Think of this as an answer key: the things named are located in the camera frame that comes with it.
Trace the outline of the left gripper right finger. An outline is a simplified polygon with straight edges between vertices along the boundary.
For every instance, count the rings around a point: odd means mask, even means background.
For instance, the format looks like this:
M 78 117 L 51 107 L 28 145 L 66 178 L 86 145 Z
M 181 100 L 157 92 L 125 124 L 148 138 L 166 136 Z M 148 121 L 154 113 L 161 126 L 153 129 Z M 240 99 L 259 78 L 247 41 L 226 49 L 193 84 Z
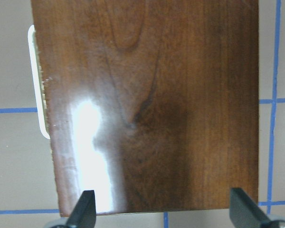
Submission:
M 271 220 L 241 188 L 230 189 L 229 218 L 235 228 L 269 228 Z

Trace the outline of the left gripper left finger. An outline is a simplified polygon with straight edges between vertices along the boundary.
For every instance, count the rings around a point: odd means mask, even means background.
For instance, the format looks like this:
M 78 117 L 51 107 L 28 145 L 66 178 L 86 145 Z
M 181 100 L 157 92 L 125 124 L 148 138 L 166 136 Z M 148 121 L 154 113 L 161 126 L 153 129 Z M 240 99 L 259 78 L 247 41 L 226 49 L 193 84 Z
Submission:
M 96 223 L 95 192 L 82 192 L 70 217 L 66 221 L 67 228 L 94 228 Z

